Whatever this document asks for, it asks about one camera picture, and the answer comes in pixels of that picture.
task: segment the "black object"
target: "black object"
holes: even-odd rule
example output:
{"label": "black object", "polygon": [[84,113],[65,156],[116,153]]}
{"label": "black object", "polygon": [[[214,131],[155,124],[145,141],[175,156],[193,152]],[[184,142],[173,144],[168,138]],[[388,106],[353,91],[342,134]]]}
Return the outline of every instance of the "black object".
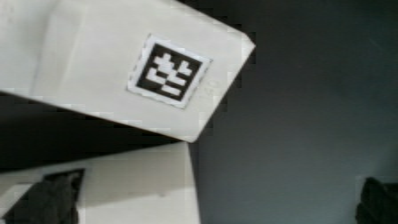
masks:
{"label": "black object", "polygon": [[6,224],[77,224],[81,178],[83,170],[44,177],[3,216]]}
{"label": "black object", "polygon": [[374,178],[365,179],[360,204],[356,206],[358,224],[398,223],[398,184],[381,184]]}
{"label": "black object", "polygon": [[[187,69],[191,70],[191,74],[187,76],[182,75],[180,73],[177,73],[177,78],[180,78],[186,81],[184,85],[179,85],[177,83],[173,83],[170,81],[164,82],[164,85],[170,86],[171,88],[175,88],[180,91],[179,95],[171,95],[170,93],[166,93],[161,90],[163,85],[154,83],[145,78],[145,74],[148,74],[150,69],[155,69],[155,76],[163,77],[164,79],[168,77],[168,74],[159,72],[157,64],[154,63],[155,57],[163,58],[164,54],[170,55],[170,62],[173,63],[171,69],[175,70],[175,72],[177,72],[177,68],[179,68],[182,62],[187,63]],[[152,47],[150,56],[148,56],[148,59],[147,59],[147,62],[145,62],[145,67],[143,67],[143,71],[141,71],[141,74],[139,74],[139,79],[138,79],[136,86],[141,89],[145,89],[147,91],[159,94],[161,96],[164,96],[170,99],[180,101],[182,97],[184,97],[184,94],[186,94],[186,90],[189,88],[191,81],[195,79],[195,75],[196,75],[196,71],[200,69],[200,65],[202,65],[202,63],[193,58],[189,58],[187,56],[179,54],[171,49],[168,49],[164,46],[155,44],[154,47]]]}

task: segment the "white box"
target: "white box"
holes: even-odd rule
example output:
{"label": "white box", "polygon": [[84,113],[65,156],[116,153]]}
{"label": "white box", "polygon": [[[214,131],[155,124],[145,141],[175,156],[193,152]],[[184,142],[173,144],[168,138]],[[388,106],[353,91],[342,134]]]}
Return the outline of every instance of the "white box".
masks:
{"label": "white box", "polygon": [[76,169],[84,169],[79,224],[198,224],[186,143],[1,174],[0,205],[12,205],[17,192],[26,191],[29,185],[20,183]]}
{"label": "white box", "polygon": [[193,142],[253,49],[244,34],[173,0],[60,0],[47,14],[40,56],[1,89]]}

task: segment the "gray wall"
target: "gray wall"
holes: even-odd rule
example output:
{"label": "gray wall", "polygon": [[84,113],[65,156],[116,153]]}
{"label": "gray wall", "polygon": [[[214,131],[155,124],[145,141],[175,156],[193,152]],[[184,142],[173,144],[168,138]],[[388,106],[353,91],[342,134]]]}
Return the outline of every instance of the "gray wall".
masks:
{"label": "gray wall", "polygon": [[362,177],[398,177],[398,2],[198,3],[257,42],[195,144],[202,223],[354,223]]}

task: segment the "white surface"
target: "white surface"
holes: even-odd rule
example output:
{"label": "white surface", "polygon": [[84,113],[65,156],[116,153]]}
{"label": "white surface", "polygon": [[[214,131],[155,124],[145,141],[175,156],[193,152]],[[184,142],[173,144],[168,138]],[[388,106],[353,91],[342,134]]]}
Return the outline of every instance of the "white surface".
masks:
{"label": "white surface", "polygon": [[45,23],[58,0],[0,0],[0,90],[31,89]]}
{"label": "white surface", "polygon": [[198,224],[187,145],[177,143],[0,176],[0,195],[42,175],[84,168],[81,224]]}
{"label": "white surface", "polygon": [[[193,142],[253,48],[246,36],[170,0],[60,0],[54,9],[56,0],[0,1],[15,21],[35,21],[1,28],[0,89]],[[127,91],[150,34],[211,59],[182,109]]]}

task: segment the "dark background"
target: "dark background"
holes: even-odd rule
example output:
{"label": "dark background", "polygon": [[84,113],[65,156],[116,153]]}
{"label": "dark background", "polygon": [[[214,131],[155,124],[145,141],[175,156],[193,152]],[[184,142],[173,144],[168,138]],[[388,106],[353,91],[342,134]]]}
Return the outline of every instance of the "dark background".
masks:
{"label": "dark background", "polygon": [[[398,1],[184,3],[257,44],[191,145],[202,224],[353,224],[398,180]],[[0,95],[1,171],[171,141]]]}

